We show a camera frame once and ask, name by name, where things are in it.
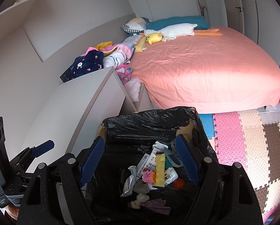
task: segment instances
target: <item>yellow cushion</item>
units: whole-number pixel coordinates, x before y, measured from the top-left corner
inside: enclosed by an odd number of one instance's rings
[[[144,36],[138,43],[138,45],[135,45],[135,53],[136,52],[142,52],[143,48],[145,47],[145,43],[146,43],[146,37]]]

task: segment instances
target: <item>black device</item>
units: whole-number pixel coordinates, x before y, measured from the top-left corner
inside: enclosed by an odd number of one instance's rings
[[[199,191],[183,224],[207,224],[218,182],[224,182],[217,225],[262,224],[259,203],[249,178],[240,165],[216,163],[204,157],[198,148],[181,140],[199,170]],[[20,207],[17,224],[66,224],[57,196],[57,183],[62,183],[68,210],[74,225],[97,224],[86,206],[81,187],[91,180],[102,153],[104,141],[97,137],[90,148],[77,157],[67,153],[50,165],[40,163],[34,173],[26,170],[32,161],[53,148],[53,142],[26,148],[9,162],[5,148],[3,119],[0,117],[0,207],[10,203]],[[1,216],[0,224],[8,224]]]

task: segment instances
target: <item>teal pillow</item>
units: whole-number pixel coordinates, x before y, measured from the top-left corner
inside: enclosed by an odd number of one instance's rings
[[[178,25],[184,23],[197,24],[198,26],[194,28],[195,30],[208,30],[211,28],[203,16],[197,15],[197,16],[171,17],[167,19],[159,19],[154,22],[149,22],[149,24],[146,25],[146,29],[159,31],[170,25]]]

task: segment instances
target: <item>metal bolt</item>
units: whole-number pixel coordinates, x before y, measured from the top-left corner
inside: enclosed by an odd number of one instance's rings
[[[205,161],[206,163],[211,163],[211,162],[212,162],[212,159],[211,159],[210,157],[205,157],[205,158],[204,158],[204,161]]]
[[[75,163],[75,159],[74,158],[70,158],[70,159],[68,159],[68,164],[73,164],[73,163]]]
[[[242,167],[242,164],[241,164],[241,163],[239,163],[239,162],[235,162],[235,167],[237,167],[237,168],[241,168],[241,167]]]
[[[38,165],[38,168],[39,169],[42,169],[42,168],[44,168],[45,167],[45,163],[40,163],[39,165]]]

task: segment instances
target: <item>yellow wrapper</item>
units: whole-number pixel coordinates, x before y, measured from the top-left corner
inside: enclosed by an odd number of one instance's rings
[[[157,154],[157,174],[154,186],[165,187],[165,154]]]

